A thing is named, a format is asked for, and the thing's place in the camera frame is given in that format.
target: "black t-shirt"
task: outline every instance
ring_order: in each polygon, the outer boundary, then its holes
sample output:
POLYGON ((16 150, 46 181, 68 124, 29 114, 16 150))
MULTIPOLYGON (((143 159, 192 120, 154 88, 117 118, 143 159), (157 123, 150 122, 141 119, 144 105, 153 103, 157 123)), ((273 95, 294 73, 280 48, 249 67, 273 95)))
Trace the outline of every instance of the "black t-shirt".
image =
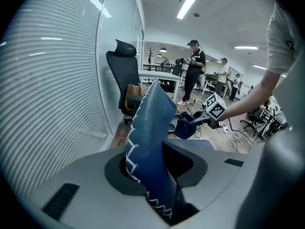
MULTIPOLYGON (((198 49, 197 51, 193 52, 191 58, 194 58, 196 62, 203 63, 205 65, 205 54, 203 50, 198 49)), ((189 69, 201 69, 199 66, 190 65, 189 69)))

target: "person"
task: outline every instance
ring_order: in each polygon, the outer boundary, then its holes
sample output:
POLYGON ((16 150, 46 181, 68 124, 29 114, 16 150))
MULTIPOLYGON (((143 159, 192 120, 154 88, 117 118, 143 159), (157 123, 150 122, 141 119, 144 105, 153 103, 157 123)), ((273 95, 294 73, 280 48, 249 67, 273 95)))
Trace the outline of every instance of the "person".
POLYGON ((205 67, 205 54, 204 51, 199 48, 197 40, 191 40, 188 44, 193 50, 190 59, 184 60, 189 65, 184 83, 185 94, 182 100, 177 102, 177 105, 185 105, 190 103, 191 92, 195 86, 195 83, 200 74, 203 74, 202 68, 205 67))
POLYGON ((267 67, 260 83, 241 101, 227 107, 219 121, 250 112, 272 95, 282 73, 289 71, 302 50, 303 38, 291 15, 275 3, 267 29, 267 67))
POLYGON ((226 83, 226 76, 229 72, 229 66, 228 66, 228 60, 226 58, 221 59, 221 63, 223 64, 223 68, 221 69, 221 71, 219 73, 217 73, 218 75, 218 82, 216 85, 216 94, 221 96, 221 91, 223 89, 224 84, 226 83))
POLYGON ((228 92, 227 98, 229 98, 231 96, 231 94, 232 94, 232 86, 231 86, 231 82, 230 82, 230 80, 231 80, 231 73, 232 73, 232 70, 229 69, 229 72, 227 74, 227 82, 226 82, 227 86, 229 88, 229 92, 228 92))
POLYGON ((236 93, 237 93, 238 88, 239 88, 238 85, 240 83, 240 74, 237 74, 236 77, 237 77, 237 79, 235 79, 234 82, 233 82, 233 89, 232 89, 232 94, 231 94, 231 97, 230 97, 230 99, 232 101, 234 101, 236 93))
POLYGON ((253 86, 251 86, 251 88, 248 91, 248 94, 253 90, 253 86))

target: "human arm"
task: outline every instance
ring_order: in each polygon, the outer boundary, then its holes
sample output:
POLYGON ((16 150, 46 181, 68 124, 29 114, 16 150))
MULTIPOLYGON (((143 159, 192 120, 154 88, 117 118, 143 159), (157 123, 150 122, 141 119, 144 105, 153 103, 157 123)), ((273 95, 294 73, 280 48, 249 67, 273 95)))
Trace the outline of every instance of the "human arm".
POLYGON ((262 105, 272 95, 280 75, 266 71, 261 82, 241 101, 227 107, 219 121, 250 112, 262 105))
POLYGON ((275 6, 273 16, 267 30, 268 63, 265 74, 260 83, 241 101, 229 106, 220 121, 250 112, 262 105, 272 95, 280 75, 289 70, 294 62, 293 52, 286 45, 279 23, 279 14, 275 6))
POLYGON ((201 50, 200 58, 198 61, 194 61, 192 65, 195 65, 199 68, 205 67, 205 53, 201 50))
POLYGON ((219 75, 227 75, 228 72, 229 72, 229 66, 227 64, 224 65, 224 67, 223 67, 223 69, 221 71, 223 71, 223 72, 222 73, 217 73, 218 76, 219 75))

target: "white stitching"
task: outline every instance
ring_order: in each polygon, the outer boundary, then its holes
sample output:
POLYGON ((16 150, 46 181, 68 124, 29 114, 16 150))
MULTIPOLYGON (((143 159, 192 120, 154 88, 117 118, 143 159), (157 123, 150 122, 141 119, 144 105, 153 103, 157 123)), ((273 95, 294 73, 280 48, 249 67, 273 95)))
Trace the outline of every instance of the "white stitching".
MULTIPOLYGON (((148 90, 147 90, 145 96, 143 97, 143 99, 142 99, 142 101, 141 101, 141 103, 140 103, 140 105, 139 105, 139 108, 137 109, 137 112, 135 113, 134 117, 132 118, 132 121, 134 121, 135 118, 138 116, 137 114, 138 114, 138 111, 141 109, 141 104, 143 103, 143 100, 146 98, 146 96, 147 96, 147 94, 149 93, 149 91, 150 91, 152 85, 154 85, 155 82, 156 82, 156 80, 154 80, 154 81, 152 82, 151 86, 148 88, 148 90)), ((129 137, 130 137, 130 134, 131 134, 134 130, 135 130, 135 128, 134 128, 133 125, 131 124, 131 130, 130 130, 128 136, 127 136, 127 143, 129 143, 132 147, 130 148, 129 152, 128 152, 127 154, 125 154, 125 157, 126 157, 126 165, 127 165, 127 163, 129 163, 129 164, 132 166, 132 169, 131 169, 131 171, 129 171, 128 168, 127 168, 127 166, 126 166, 126 171, 127 171, 127 173, 128 173, 128 177, 131 177, 132 179, 136 180, 136 181, 140 184, 140 183, 141 183, 141 180, 138 179, 137 177, 135 177, 134 175, 132 175, 133 172, 134 172, 134 170, 136 169, 136 167, 138 167, 138 165, 135 164, 135 163, 133 163, 133 162, 129 159, 129 157, 130 157, 130 155, 132 154, 133 150, 134 150, 136 147, 139 147, 138 144, 134 144, 134 143, 130 140, 130 138, 129 138, 129 137)), ((165 205, 158 206, 158 205, 159 205, 159 200, 156 199, 156 198, 155 198, 155 199, 149 199, 149 192, 148 192, 148 191, 147 191, 147 193, 146 193, 146 198, 147 198, 147 200, 148 200, 149 202, 156 202, 156 206, 151 205, 151 207, 154 208, 157 212, 162 212, 162 215, 168 216, 169 218, 172 218, 172 214, 173 214, 173 213, 172 213, 172 209, 171 209, 171 208, 166 209, 165 205)))
POLYGON ((158 206, 159 205, 159 200, 158 199, 149 199, 149 192, 147 191, 147 194, 146 194, 146 198, 149 202, 156 202, 156 206, 153 206, 151 205, 152 208, 154 208, 157 212, 162 212, 162 215, 163 216, 168 216, 169 218, 172 218, 172 209, 169 208, 169 209, 166 209, 165 205, 161 205, 161 206, 158 206))

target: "decorative tree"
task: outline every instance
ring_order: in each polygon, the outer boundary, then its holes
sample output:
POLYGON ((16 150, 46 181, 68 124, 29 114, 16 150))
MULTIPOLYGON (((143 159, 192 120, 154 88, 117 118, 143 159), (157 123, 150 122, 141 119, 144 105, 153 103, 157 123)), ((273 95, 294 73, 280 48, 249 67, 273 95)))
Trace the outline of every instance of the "decorative tree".
POLYGON ((148 48, 149 53, 147 52, 146 54, 148 55, 148 63, 151 64, 152 63, 152 57, 153 57, 153 50, 152 48, 148 48))

